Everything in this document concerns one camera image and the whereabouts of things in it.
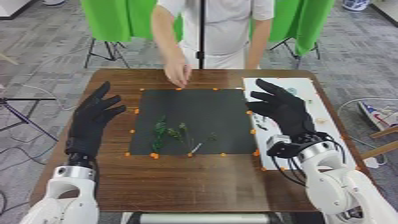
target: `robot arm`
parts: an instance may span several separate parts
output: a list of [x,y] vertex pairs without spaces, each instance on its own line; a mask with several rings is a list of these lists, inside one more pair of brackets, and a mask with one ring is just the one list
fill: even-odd
[[250,102],[255,113],[273,118],[285,136],[269,140],[269,156],[292,159],[299,157],[310,201],[324,213],[330,224],[394,224],[398,213],[392,207],[370,178],[342,162],[335,140],[315,130],[306,102],[287,90],[262,79],[257,84],[266,92],[253,92],[260,100]]
[[[56,168],[45,198],[35,205],[22,224],[99,223],[97,155],[107,123],[127,110],[125,106],[111,108],[122,101],[120,96],[104,100],[109,89],[111,83],[106,82],[77,108],[67,143],[68,162]],[[79,195],[65,198],[72,191]]]
[[398,213],[369,176],[342,162],[331,142],[321,142],[299,153],[306,173],[310,201],[324,213],[328,223],[394,224]]

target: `white sheet of paper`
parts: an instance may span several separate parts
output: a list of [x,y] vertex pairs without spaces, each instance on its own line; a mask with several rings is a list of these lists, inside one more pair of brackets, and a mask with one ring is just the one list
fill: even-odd
[[[250,102],[259,101],[251,97],[251,92],[266,92],[262,88],[257,85],[257,79],[259,78],[246,78],[244,79],[244,84],[246,84],[246,99]],[[322,102],[322,98],[317,93],[317,89],[314,86],[314,80],[308,78],[262,78],[267,82],[282,86],[298,97],[303,98],[306,101],[306,107],[308,107],[308,112],[312,114],[314,120],[315,120],[315,127],[317,131],[326,132],[333,137],[337,142],[342,144],[344,149],[346,149],[346,155],[347,155],[347,165],[349,167],[356,167],[356,161],[353,158],[353,153],[347,148],[346,141],[342,139],[342,134],[338,131],[338,127],[333,121],[331,114],[328,112],[328,108]],[[257,141],[259,141],[259,147],[260,147],[260,154],[262,154],[262,162],[264,162],[264,167],[269,170],[276,170],[276,165],[273,163],[273,159],[267,156],[267,141],[271,136],[276,134],[282,134],[280,126],[278,123],[271,118],[266,118],[262,115],[253,114],[251,116],[253,119],[253,125],[257,129]],[[290,168],[289,166],[289,160],[287,159],[278,159],[278,164],[282,167],[287,169]]]

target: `white robotic forearm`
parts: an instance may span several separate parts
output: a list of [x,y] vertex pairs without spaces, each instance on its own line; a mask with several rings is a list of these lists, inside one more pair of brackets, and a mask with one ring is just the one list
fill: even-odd
[[397,223],[395,208],[379,193],[369,176],[344,164],[335,143],[321,141],[301,150],[298,157],[308,178],[310,201],[324,213],[328,223]]
[[[95,199],[95,170],[83,166],[61,166],[47,185],[47,195],[31,208],[22,224],[97,224],[99,204]],[[79,196],[60,199],[79,191]]]

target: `wooden table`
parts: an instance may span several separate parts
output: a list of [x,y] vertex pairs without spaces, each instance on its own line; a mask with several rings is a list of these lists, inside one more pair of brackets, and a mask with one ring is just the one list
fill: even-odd
[[[315,87],[346,137],[353,155],[369,174],[347,131],[333,110],[331,102],[308,71],[289,70],[196,70],[189,89],[234,89],[244,87],[244,77],[306,77]],[[109,96],[123,96],[129,112],[109,124],[100,150],[102,184],[99,203],[102,211],[147,212],[266,212],[315,211],[305,188],[278,173],[262,171],[260,157],[253,155],[163,155],[161,160],[150,156],[125,156],[129,152],[136,125],[134,110],[139,107],[141,88],[173,89],[164,71],[150,69],[104,69],[97,72],[84,93],[93,93],[106,81],[113,83]],[[58,165],[67,161],[65,142],[68,129],[61,136],[52,159],[42,175],[33,194],[33,202],[44,197],[47,182]]]

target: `orange marker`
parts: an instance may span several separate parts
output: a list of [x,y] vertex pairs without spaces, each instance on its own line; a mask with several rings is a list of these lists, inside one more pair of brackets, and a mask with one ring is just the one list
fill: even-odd
[[255,156],[260,156],[260,150],[259,150],[259,149],[257,149],[253,155],[255,155]]

